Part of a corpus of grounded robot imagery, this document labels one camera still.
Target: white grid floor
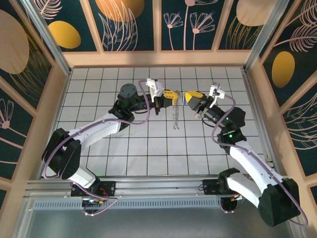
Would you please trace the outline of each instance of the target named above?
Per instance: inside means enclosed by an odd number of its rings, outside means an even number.
[[[102,117],[112,108],[122,85],[134,83],[140,91],[138,81],[148,77],[158,79],[166,89],[205,94],[212,82],[219,82],[222,90],[246,112],[242,132],[254,150],[264,157],[238,67],[76,68],[58,128],[70,130]],[[230,101],[219,100],[218,105],[226,111]],[[152,110],[148,123],[132,125],[103,138],[82,152],[80,163],[98,176],[217,175],[231,167],[246,173],[239,163],[212,143],[212,128],[195,119],[189,106],[179,109],[179,130],[173,129],[172,107],[162,109],[158,116]],[[135,114],[135,121],[145,117],[146,114]]]

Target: spring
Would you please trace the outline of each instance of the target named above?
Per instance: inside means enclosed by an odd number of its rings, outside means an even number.
[[[178,99],[180,98],[180,92],[179,91],[175,91],[175,93],[177,93],[177,100],[176,102],[173,104],[173,128],[174,130],[178,130],[178,114],[179,114],[179,105],[178,105]]]

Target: black bracket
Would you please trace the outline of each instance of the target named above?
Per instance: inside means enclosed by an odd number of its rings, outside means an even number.
[[[205,179],[203,180],[204,195],[234,195],[235,191],[228,190],[220,192],[220,183],[217,179]]]
[[[113,197],[115,193],[115,183],[114,181],[100,181],[99,188],[93,192],[93,194],[102,196],[102,197]],[[91,197],[90,195],[83,192],[79,187],[76,185],[72,186],[71,197]]]

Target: white plant drawing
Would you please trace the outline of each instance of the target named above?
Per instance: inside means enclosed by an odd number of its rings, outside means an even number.
[[[2,99],[2,98],[0,99],[0,130],[1,129],[4,129],[4,130],[9,129],[9,130],[13,131],[14,133],[26,138],[26,135],[14,130],[10,127],[10,121],[12,119],[13,109],[14,109],[14,103],[12,101],[8,100],[7,104],[5,104],[4,99]],[[0,141],[7,143],[11,146],[14,146],[16,148],[19,148],[19,149],[23,148],[23,146],[15,144],[15,143],[8,141],[2,137],[0,137]],[[17,162],[0,161],[0,163],[16,164]]]
[[[114,21],[98,13],[104,27],[102,39],[106,51],[135,50],[138,43],[138,27],[133,12],[121,1],[123,13],[114,0],[100,2],[103,12]]]
[[[163,15],[163,17],[164,17],[165,23],[168,27],[170,46],[172,47],[172,51],[173,51],[174,47],[173,47],[173,43],[172,43],[172,37],[171,37],[170,30],[172,28],[175,28],[175,27],[180,27],[180,26],[184,25],[184,23],[183,23],[183,21],[181,21],[181,17],[179,15],[179,13],[177,13],[177,14],[172,13],[171,15],[169,15],[168,13],[165,13]]]
[[[284,119],[296,149],[317,147],[317,93],[306,103],[287,110]]]
[[[190,14],[190,24],[193,29],[194,39],[193,39],[193,50],[195,50],[195,38],[196,34],[205,33],[214,30],[212,13],[201,13],[197,18],[197,13]]]
[[[53,20],[62,9],[61,0],[33,0],[41,16],[47,20]]]
[[[186,26],[187,26],[187,16],[188,16],[189,7],[195,6],[195,5],[208,5],[208,4],[213,4],[216,2],[218,2],[218,0],[185,0],[187,7],[186,7],[185,23],[184,23],[184,38],[183,38],[184,50],[186,50]]]
[[[290,39],[279,42],[274,47],[288,42],[292,51],[308,52],[317,43],[317,0],[305,0],[301,13],[286,26],[298,18],[302,25],[295,29]]]

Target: yellow oval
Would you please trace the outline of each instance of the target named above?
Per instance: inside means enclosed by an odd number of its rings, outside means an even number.
[[[0,68],[11,74],[21,73],[29,61],[29,41],[20,23],[0,10]]]
[[[130,9],[135,18],[141,15],[144,9],[144,0],[96,0],[96,4],[100,11],[109,19],[113,21],[127,21],[129,18],[125,17],[124,8]]]
[[[291,80],[295,70],[295,60],[291,53],[280,52],[274,59],[272,66],[273,83],[279,87],[285,87]]]
[[[49,25],[49,29],[59,46],[73,49],[81,43],[78,31],[65,21],[54,21]]]
[[[276,0],[239,0],[237,18],[246,26],[262,26],[270,15]]]

